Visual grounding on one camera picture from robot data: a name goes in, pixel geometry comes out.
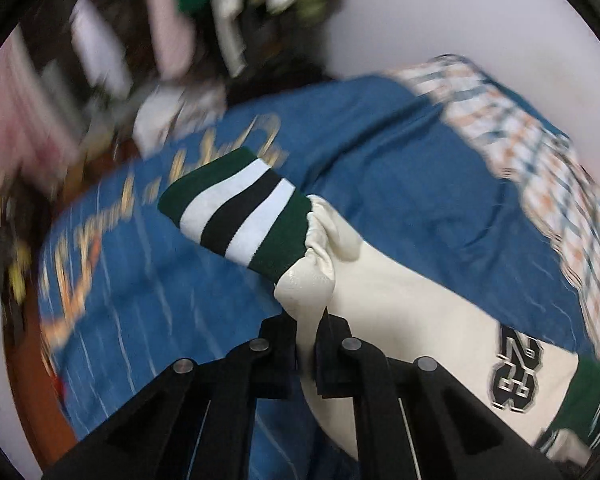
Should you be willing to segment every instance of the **checkered fabric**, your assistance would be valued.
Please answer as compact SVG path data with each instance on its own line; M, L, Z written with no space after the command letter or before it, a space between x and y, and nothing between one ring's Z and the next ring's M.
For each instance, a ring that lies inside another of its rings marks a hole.
M578 291L600 359L600 187L569 138L523 110L462 57L441 56L387 75L442 104L443 121L484 157L491 173L516 183L523 210L549 238Z

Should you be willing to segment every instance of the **green and white stripes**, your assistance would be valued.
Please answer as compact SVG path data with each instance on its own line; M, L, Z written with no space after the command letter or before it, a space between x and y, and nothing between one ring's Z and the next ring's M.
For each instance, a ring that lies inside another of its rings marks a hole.
M305 252L310 200L247 148L174 182L158 208L187 238L274 282Z

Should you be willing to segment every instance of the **white stripe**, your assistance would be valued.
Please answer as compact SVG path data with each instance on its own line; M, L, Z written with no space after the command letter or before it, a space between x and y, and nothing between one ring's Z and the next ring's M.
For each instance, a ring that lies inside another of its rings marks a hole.
M146 224L140 208L134 209L134 219L136 220L136 231L138 232L138 238L140 238L142 250L144 251L144 273L149 282L155 285L154 291L160 300L162 313L164 314L164 319L167 321L167 326L169 328L170 341L173 344L174 339L171 337L171 335L173 335L173 312L169 302L167 301L167 297L165 296L164 287L162 286L160 276L155 272L155 269L151 265L151 244L149 242L149 237L146 232Z
M218 208L256 182L269 167L259 158L238 173L205 189L187 206L180 218L180 230L200 243L202 230Z
M138 325L140 326L140 332L142 333L142 340L144 341L144 348L146 349L146 357L149 361L149 368L151 369L151 373L155 377L158 373L155 371L154 360L151 357L151 350L149 349L149 338L146 335L144 323L142 322L142 317L140 316L140 309L138 308L138 304L135 301L134 309L136 310L136 316L138 317Z
M75 401L78 403L78 406L80 406L80 408L82 410L84 410L84 406L82 404L82 401L75 394L74 382L72 381L71 374L69 373L69 370L66 371L66 380L67 380L67 383L69 384L69 389L71 390L71 393L74 396Z
M100 354L103 356L100 359L97 359L97 361L100 362L100 368L102 369L102 374L104 377L107 377L107 369L105 368L104 363L106 362L106 359L104 358L104 356L107 354L107 352L104 349L104 341L102 340L102 334L100 333L100 330L98 330L98 327L95 326L94 327L96 336L98 337L98 341L100 343Z
M129 356L126 354L125 343L122 339L122 326L120 325L120 316L118 315L118 311L111 304L111 300L109 296L105 297L105 303L107 307L109 307L109 311L113 314L113 319L116 322L116 328L118 329L118 345L120 346L120 353L122 354L122 358L125 360L126 364L126 380L129 382L129 389L131 389L131 393L136 394L136 385L134 384L134 380L131 373L131 362L129 362Z
M93 387L93 384L89 383L89 386L91 387L91 391L93 392L93 395L95 395L96 399L98 399L98 402L100 403L100 407L102 408L102 411L104 412L105 418L109 418L109 412L104 407L104 402L102 401L102 397L100 397L98 395L98 393L96 392L96 389Z
M274 222L289 202L295 187L282 179L269 196L247 217L226 248L224 257L247 267Z
M111 295L111 278L109 276L109 266L107 259L104 256L104 247L100 245L100 261L102 262L102 272L104 273L104 281L107 284L107 291Z
M71 380L71 376L69 374L67 374L67 378L69 380L69 388L71 389L72 393L74 394L74 399L78 403L78 406L80 407L80 409L84 410L84 407L82 406L82 403L80 402L80 399L75 395L75 390L74 390L74 388L72 386L72 380ZM89 428L87 428L87 426L85 426L84 422L82 421L82 419L78 415L78 410L77 409L74 410L74 412L69 415L69 418L71 420L73 420L75 418L75 420L77 420L80 423L80 425L84 428L84 431L86 431L87 433L89 433Z
M74 208L69 208L69 229L74 228ZM66 243L69 247L71 247L71 242L69 239L69 229L64 231L64 236L66 237ZM69 276L71 277L71 286L74 286L74 259L71 255L69 255Z
M218 341L216 341L216 338L211 333L211 330L209 330L208 326L206 325L205 319L202 316L202 312L200 312L200 309L197 305L194 306L193 323L196 327L196 330L198 330L198 332L205 339L206 347L211 352L213 357L215 359L222 359L224 357L224 353L222 352Z
M84 338L82 337L82 332L77 330L78 336L80 336L80 344L82 345L82 351L84 352L84 357L87 359L87 368L89 369L89 373L91 374L91 379L95 380L96 378L93 375L93 368L91 368L91 359L89 359L89 353L87 352L87 346L84 344Z
M600 418L600 403L598 404L598 408L596 410L596 414L593 416L593 421L591 421L591 426L589 428L589 436L591 436L591 433L593 433L593 430L596 429L596 426L598 424L598 419Z

